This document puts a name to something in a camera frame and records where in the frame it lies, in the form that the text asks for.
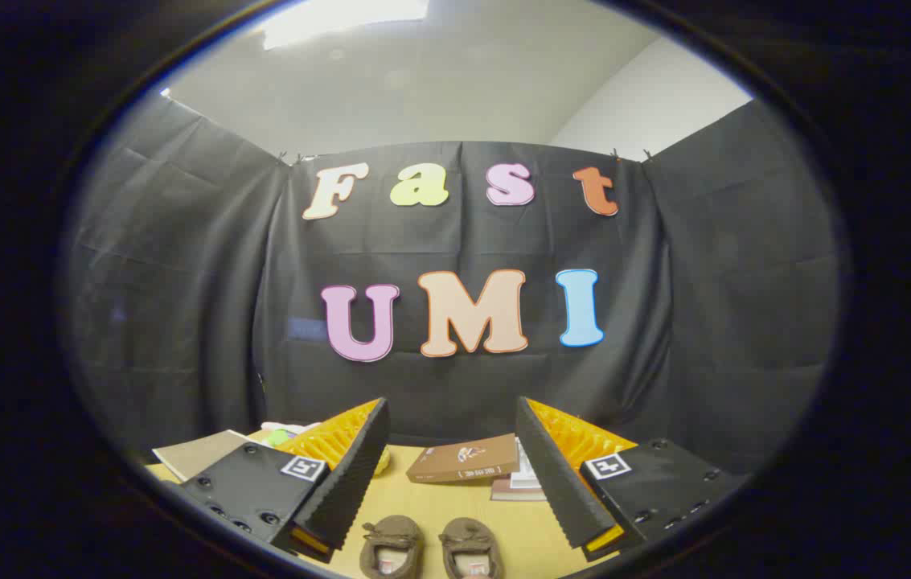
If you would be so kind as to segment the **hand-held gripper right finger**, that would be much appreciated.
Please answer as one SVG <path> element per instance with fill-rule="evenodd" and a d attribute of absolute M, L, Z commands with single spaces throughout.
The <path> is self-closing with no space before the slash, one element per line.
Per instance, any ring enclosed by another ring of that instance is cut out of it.
<path fill-rule="evenodd" d="M 588 561 L 682 531 L 748 480 L 665 437 L 631 442 L 524 396 L 516 436 L 563 535 Z"/>

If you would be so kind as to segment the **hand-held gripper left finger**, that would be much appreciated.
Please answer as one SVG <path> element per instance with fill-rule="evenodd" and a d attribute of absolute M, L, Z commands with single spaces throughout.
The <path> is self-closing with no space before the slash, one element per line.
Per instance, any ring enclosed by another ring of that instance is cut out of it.
<path fill-rule="evenodd" d="M 182 495 L 242 534 L 329 563 L 344 546 L 389 432 L 388 400 L 369 400 L 278 447 L 243 442 L 188 477 Z"/>

